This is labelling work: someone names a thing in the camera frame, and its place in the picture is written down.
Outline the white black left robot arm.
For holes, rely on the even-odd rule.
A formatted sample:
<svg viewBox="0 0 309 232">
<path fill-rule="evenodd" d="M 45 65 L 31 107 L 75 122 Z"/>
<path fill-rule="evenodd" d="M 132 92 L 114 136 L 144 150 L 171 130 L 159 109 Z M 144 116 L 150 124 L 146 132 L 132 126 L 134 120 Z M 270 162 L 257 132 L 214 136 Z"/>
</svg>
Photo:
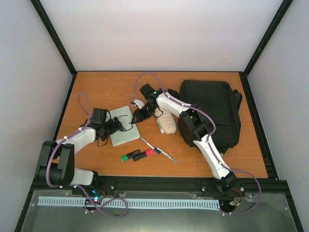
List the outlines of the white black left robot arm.
<svg viewBox="0 0 309 232">
<path fill-rule="evenodd" d="M 122 128 L 118 118 L 106 109 L 95 108 L 77 131 L 56 141 L 45 141 L 41 147 L 34 180 L 47 186 L 68 187 L 83 185 L 89 194 L 100 190 L 95 179 L 97 172 L 75 167 L 74 156 L 95 141 L 105 141 Z"/>
</svg>

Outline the black student bag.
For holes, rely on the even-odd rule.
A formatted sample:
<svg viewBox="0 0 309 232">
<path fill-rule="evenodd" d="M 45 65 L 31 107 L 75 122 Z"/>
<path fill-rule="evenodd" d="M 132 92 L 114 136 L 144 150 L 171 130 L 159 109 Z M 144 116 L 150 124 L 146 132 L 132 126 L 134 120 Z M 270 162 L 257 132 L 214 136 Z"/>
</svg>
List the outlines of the black student bag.
<svg viewBox="0 0 309 232">
<path fill-rule="evenodd" d="M 168 93 L 184 103 L 197 103 L 214 121 L 216 130 L 212 140 L 219 153 L 224 154 L 239 143 L 242 94 L 236 89 L 232 90 L 229 83 L 184 80 L 178 92 L 168 89 Z"/>
</svg>

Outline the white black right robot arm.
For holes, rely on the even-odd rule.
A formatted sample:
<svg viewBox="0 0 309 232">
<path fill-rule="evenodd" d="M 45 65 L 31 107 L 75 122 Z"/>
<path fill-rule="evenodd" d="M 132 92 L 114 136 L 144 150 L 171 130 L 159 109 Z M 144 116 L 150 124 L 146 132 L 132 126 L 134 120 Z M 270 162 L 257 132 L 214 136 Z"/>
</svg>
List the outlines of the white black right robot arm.
<svg viewBox="0 0 309 232">
<path fill-rule="evenodd" d="M 132 124 L 149 119 L 156 109 L 167 110 L 178 117 L 183 128 L 181 135 L 186 142 L 195 146 L 210 166 L 217 192 L 226 195 L 236 184 L 237 178 L 228 167 L 216 148 L 212 134 L 216 130 L 213 120 L 197 104 L 191 105 L 179 100 L 179 95 L 172 89 L 153 89 L 145 84 L 140 89 L 146 103 L 136 98 L 133 92 L 131 104 L 137 109 L 133 113 Z"/>
</svg>

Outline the grey Great Gatsby book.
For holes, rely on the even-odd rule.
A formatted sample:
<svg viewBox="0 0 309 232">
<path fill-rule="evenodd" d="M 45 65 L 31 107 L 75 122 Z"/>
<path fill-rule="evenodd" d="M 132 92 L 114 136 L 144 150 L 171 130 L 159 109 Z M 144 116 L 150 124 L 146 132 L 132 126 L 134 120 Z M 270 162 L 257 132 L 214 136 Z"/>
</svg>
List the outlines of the grey Great Gatsby book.
<svg viewBox="0 0 309 232">
<path fill-rule="evenodd" d="M 129 106 L 123 106 L 110 111 L 112 119 L 120 122 L 121 128 L 111 135 L 113 146 L 119 146 L 140 138 L 140 133 L 135 124 L 132 124 L 132 113 Z"/>
</svg>

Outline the beige ribbed pencil case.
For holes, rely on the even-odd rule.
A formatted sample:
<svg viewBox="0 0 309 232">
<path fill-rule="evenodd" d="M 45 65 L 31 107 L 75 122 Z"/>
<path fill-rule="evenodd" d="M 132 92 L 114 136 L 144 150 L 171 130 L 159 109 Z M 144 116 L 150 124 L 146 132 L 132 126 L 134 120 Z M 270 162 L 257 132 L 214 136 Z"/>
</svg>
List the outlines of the beige ribbed pencil case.
<svg viewBox="0 0 309 232">
<path fill-rule="evenodd" d="M 176 122 L 171 112 L 158 107 L 154 112 L 154 116 L 159 121 L 165 134 L 174 134 L 177 131 Z"/>
</svg>

